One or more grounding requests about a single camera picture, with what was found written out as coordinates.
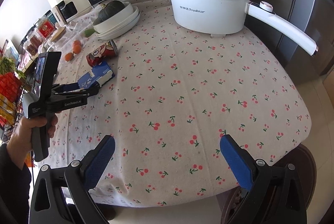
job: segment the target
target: lid knob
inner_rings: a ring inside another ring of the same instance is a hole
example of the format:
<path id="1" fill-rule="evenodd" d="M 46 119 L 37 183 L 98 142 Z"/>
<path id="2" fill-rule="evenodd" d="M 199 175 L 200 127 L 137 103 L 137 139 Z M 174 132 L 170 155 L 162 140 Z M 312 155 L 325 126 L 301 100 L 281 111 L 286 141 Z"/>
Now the lid knob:
<path id="1" fill-rule="evenodd" d="M 260 2 L 260 8 L 268 12 L 273 12 L 273 6 L 265 1 Z"/>

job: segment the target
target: device screen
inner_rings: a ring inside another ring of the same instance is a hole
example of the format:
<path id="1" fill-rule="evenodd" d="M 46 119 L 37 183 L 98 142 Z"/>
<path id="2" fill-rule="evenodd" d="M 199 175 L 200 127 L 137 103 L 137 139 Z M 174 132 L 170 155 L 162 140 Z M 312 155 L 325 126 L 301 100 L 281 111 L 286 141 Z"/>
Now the device screen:
<path id="1" fill-rule="evenodd" d="M 37 66 L 36 66 L 36 70 L 35 70 L 35 75 L 34 75 L 34 87 L 33 87 L 33 93 L 39 97 L 39 93 L 40 93 L 40 87 L 42 84 L 42 77 L 43 77 L 43 72 L 44 72 L 44 66 L 45 66 L 45 61 L 46 61 L 46 57 L 40 57 L 37 61 Z"/>

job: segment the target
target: glass jar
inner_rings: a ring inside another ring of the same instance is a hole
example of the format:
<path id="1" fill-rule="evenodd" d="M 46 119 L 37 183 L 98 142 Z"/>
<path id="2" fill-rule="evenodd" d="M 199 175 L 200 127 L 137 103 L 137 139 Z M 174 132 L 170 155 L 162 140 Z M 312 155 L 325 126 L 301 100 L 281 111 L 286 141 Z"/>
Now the glass jar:
<path id="1" fill-rule="evenodd" d="M 50 20 L 44 15 L 36 23 L 36 27 L 39 33 L 44 37 L 49 37 L 52 32 L 56 29 Z"/>
<path id="2" fill-rule="evenodd" d="M 23 45 L 23 48 L 32 56 L 36 55 L 38 53 L 37 48 L 30 42 L 30 40 L 27 40 L 25 44 Z"/>
<path id="3" fill-rule="evenodd" d="M 31 31 L 28 36 L 28 40 L 38 49 L 38 47 L 42 44 L 42 39 L 36 30 Z"/>
<path id="4" fill-rule="evenodd" d="M 51 12 L 51 10 L 49 10 L 45 15 L 51 21 L 53 25 L 56 25 L 57 20 L 55 16 L 53 15 L 53 13 Z"/>

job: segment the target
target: red can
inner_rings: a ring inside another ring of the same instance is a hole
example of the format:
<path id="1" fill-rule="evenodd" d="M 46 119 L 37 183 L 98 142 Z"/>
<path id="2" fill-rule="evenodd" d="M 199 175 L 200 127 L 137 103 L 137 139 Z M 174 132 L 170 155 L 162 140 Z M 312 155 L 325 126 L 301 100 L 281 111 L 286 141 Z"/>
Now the red can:
<path id="1" fill-rule="evenodd" d="M 99 48 L 86 56 L 89 66 L 94 67 L 102 62 L 105 57 L 115 57 L 118 55 L 116 44 L 113 40 L 102 44 Z"/>

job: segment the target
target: green plant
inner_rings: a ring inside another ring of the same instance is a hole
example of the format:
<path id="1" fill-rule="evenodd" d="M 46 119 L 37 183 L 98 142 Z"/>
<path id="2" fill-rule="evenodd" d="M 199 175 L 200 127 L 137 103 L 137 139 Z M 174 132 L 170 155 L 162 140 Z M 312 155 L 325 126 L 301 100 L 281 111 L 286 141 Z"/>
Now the green plant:
<path id="1" fill-rule="evenodd" d="M 0 74 L 5 75 L 8 72 L 15 71 L 20 78 L 26 78 L 25 74 L 15 67 L 14 60 L 8 57 L 0 59 Z"/>

